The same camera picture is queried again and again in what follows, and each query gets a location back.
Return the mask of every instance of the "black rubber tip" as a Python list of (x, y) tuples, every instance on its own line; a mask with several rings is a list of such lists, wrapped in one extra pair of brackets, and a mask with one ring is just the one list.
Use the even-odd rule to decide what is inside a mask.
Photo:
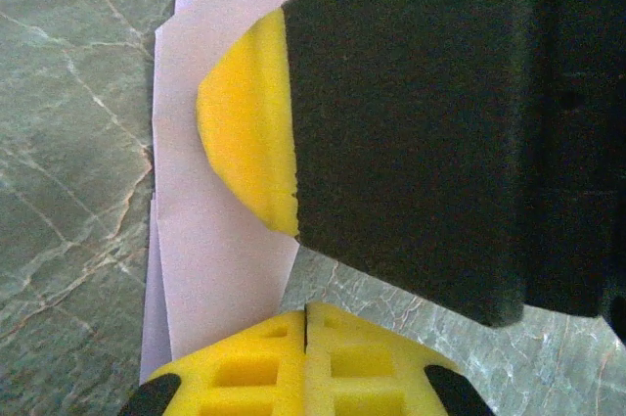
[(428, 365), (424, 370), (450, 416), (495, 416), (463, 375), (440, 365)]
[(165, 374), (139, 387), (117, 416), (161, 416), (181, 384), (176, 374)]

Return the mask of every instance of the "yellow foam pad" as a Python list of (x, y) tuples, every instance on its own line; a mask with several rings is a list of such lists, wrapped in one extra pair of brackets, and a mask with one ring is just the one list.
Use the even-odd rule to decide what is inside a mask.
[(307, 416), (446, 416), (425, 374), (434, 350), (325, 303), (307, 306)]
[(180, 376), (164, 416), (303, 414), (304, 314), (286, 313), (159, 368)]
[(341, 309), (311, 303), (158, 369), (181, 378), (165, 416), (446, 416), (425, 374), (457, 366)]
[(256, 23), (204, 79), (197, 115), (214, 171), (270, 229), (296, 236), (290, 73), (281, 9)]

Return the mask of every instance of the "marble countertop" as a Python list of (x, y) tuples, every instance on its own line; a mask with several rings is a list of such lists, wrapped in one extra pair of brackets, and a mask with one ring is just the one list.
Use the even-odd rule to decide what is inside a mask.
[[(137, 384), (154, 30), (173, 0), (0, 0), (0, 412), (115, 414)], [(343, 306), (456, 360), (500, 416), (618, 415), (602, 320), (490, 330), (302, 250), (283, 308)]]

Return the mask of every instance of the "yellow foam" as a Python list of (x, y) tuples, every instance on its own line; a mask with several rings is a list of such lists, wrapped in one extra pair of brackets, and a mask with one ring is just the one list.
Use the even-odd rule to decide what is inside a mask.
[(454, 362), (325, 303), (307, 306), (307, 416), (446, 416), (424, 368)]
[[(306, 321), (306, 340), (304, 347)], [(339, 308), (311, 303), (158, 369), (180, 376), (165, 416), (446, 416), (425, 374), (457, 366)]]
[(159, 368), (181, 377), (164, 416), (303, 414), (304, 314), (271, 318)]
[(296, 236), (290, 74), (281, 9), (256, 23), (204, 79), (197, 115), (215, 172), (270, 229)]

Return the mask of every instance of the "marble surface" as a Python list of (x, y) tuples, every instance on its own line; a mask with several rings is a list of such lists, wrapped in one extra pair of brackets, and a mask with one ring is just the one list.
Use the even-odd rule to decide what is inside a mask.
[[(0, 0), (0, 414), (115, 414), (136, 386), (153, 188), (154, 30), (173, 0)], [(326, 300), (459, 362), (501, 416), (619, 415), (602, 320), (494, 331), (307, 250), (283, 309)]]

